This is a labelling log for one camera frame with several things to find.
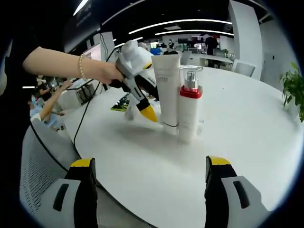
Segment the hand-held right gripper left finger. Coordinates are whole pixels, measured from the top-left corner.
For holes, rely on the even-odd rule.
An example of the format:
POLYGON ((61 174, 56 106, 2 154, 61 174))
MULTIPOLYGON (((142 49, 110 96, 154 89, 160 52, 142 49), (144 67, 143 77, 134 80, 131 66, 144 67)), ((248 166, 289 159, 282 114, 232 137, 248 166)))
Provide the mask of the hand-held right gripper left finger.
POLYGON ((43 228, 98 227, 95 159, 72 163, 66 176, 44 192, 35 216, 43 228))

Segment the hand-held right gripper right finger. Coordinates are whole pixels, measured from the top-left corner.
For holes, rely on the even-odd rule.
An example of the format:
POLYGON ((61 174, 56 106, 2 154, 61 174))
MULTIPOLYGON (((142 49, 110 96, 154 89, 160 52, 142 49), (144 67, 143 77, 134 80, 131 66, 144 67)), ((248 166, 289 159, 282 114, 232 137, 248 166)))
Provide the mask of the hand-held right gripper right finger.
POLYGON ((206 228, 257 228, 270 215, 260 191, 230 162, 206 157, 206 228))

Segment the person's left hand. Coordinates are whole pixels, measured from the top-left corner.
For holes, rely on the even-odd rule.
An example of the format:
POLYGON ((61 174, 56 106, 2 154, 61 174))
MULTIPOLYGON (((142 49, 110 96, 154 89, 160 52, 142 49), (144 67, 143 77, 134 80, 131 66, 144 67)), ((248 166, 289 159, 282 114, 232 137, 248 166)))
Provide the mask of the person's left hand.
POLYGON ((110 85, 113 81, 123 81, 123 74, 117 69, 115 63, 99 62, 96 66, 95 79, 103 84, 110 85))

